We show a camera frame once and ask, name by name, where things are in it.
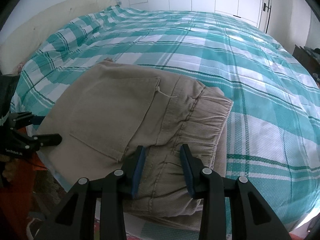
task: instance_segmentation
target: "black cable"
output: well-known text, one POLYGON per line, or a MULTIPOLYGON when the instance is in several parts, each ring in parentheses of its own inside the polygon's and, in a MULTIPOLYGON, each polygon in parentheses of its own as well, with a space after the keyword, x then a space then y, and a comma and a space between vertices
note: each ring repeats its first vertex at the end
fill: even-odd
POLYGON ((41 166, 41 165, 34 164, 34 163, 28 161, 27 159, 22 159, 22 160, 25 160, 27 163, 29 163, 29 164, 31 164, 31 165, 33 165, 33 166, 36 166, 36 167, 39 167, 39 168, 43 168, 43 169, 47 169, 46 167, 41 166))

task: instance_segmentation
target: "pants pocket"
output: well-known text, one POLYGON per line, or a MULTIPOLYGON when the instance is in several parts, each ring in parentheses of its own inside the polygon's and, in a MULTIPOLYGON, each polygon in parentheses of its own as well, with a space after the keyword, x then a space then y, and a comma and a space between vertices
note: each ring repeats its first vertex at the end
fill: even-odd
POLYGON ((72 114, 70 135, 121 161, 144 119, 160 82, 155 78, 112 79, 81 95, 72 114))

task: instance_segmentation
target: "blue gripper pad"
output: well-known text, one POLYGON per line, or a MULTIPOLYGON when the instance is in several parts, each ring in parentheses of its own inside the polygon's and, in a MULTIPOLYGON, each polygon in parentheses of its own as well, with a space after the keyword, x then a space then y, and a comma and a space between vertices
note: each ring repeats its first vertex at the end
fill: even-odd
POLYGON ((138 193, 138 188, 139 188, 140 179, 141 179, 145 160, 146 160, 146 150, 144 147, 142 147, 138 161, 137 161, 136 168, 135 168, 133 176, 132 176, 132 188, 131 188, 132 198, 134 198, 135 195, 138 193))
POLYGON ((183 174, 184 174, 184 179, 186 181, 187 185, 187 190, 191 197, 193 198, 195 195, 195 190, 193 188, 194 182, 193 182, 193 175, 192 171, 189 165, 189 161, 187 159, 186 153, 184 151, 183 146, 180 147, 180 160, 181 160, 181 165, 183 169, 183 174))

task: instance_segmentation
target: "teal plaid bedspread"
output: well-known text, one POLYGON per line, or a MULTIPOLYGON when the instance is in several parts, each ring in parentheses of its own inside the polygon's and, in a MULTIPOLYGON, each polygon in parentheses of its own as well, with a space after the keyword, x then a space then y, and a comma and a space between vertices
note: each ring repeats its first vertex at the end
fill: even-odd
POLYGON ((320 209, 320 91, 272 37, 220 14, 109 7, 41 45, 23 68, 11 111, 46 115, 107 57, 219 87, 234 101, 227 176, 247 176, 288 229, 320 209))

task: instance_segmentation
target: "door handle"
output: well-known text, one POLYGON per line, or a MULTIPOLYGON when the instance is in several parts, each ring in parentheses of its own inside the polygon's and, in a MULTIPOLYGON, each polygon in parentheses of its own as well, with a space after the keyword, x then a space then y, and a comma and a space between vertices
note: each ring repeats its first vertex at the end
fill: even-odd
POLYGON ((264 11, 264 12, 266 11, 266 8, 268 8, 268 11, 267 11, 267 12, 269 12, 270 7, 267 6, 266 3, 263 3, 263 11, 264 11))

